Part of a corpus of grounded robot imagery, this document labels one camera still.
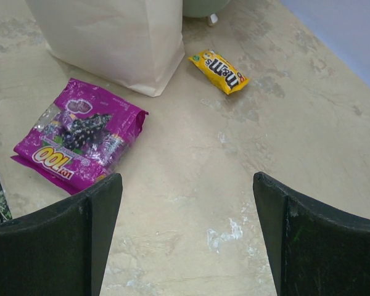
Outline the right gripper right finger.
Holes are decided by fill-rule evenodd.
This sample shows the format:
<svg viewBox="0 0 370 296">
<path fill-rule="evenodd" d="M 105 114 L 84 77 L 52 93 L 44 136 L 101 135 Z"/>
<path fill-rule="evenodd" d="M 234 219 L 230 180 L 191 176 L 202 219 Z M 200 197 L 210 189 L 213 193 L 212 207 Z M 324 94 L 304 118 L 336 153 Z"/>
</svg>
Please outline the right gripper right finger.
<svg viewBox="0 0 370 296">
<path fill-rule="evenodd" d="M 278 295 L 370 295 L 370 220 L 264 172 L 253 194 Z"/>
</svg>

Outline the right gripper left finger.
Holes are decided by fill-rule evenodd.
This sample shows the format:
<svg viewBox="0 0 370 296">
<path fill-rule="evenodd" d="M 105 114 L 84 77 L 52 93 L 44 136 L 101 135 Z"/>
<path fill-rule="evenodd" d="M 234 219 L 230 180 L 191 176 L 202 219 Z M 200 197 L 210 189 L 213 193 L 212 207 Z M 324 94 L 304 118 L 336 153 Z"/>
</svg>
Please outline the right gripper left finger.
<svg viewBox="0 0 370 296">
<path fill-rule="evenodd" d="M 0 225 L 0 295 L 99 295 L 123 192 L 113 173 Z"/>
</svg>

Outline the yellow m&m's packet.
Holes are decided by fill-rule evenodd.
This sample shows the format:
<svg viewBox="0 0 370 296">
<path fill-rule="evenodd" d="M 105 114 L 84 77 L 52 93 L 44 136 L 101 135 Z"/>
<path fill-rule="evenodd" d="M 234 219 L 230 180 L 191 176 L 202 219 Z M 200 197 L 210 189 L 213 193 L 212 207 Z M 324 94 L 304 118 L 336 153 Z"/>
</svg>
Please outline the yellow m&m's packet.
<svg viewBox="0 0 370 296">
<path fill-rule="evenodd" d="M 244 89 L 249 79 L 236 70 L 222 55 L 213 50 L 204 50 L 187 58 L 191 61 L 209 81 L 230 95 Z"/>
</svg>

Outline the brown paper bag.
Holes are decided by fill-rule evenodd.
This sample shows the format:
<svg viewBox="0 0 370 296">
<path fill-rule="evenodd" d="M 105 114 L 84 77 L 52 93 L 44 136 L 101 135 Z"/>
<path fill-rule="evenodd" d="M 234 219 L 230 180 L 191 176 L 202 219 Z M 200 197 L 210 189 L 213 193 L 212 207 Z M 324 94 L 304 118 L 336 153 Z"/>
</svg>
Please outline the brown paper bag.
<svg viewBox="0 0 370 296">
<path fill-rule="evenodd" d="M 184 57 L 182 1 L 27 1 L 58 59 L 132 91 L 162 94 Z"/>
</svg>

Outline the purple candy bag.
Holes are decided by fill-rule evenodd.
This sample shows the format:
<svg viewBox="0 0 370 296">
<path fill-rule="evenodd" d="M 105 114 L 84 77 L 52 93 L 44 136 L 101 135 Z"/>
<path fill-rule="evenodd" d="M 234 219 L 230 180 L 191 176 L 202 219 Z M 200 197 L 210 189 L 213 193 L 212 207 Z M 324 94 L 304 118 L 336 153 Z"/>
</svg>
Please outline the purple candy bag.
<svg viewBox="0 0 370 296">
<path fill-rule="evenodd" d="M 113 173 L 147 115 L 104 88 L 71 78 L 12 158 L 73 195 Z"/>
</svg>

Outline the white orange cylinder container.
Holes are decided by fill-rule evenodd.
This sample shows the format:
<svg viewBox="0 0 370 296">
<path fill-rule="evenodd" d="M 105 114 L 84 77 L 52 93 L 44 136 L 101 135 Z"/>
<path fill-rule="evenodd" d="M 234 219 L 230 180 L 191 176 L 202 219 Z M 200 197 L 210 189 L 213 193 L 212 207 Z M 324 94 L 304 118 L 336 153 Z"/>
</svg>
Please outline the white orange cylinder container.
<svg viewBox="0 0 370 296">
<path fill-rule="evenodd" d="M 230 0 L 183 0 L 183 16 L 206 19 L 208 26 L 218 22 L 217 13 L 224 9 Z"/>
</svg>

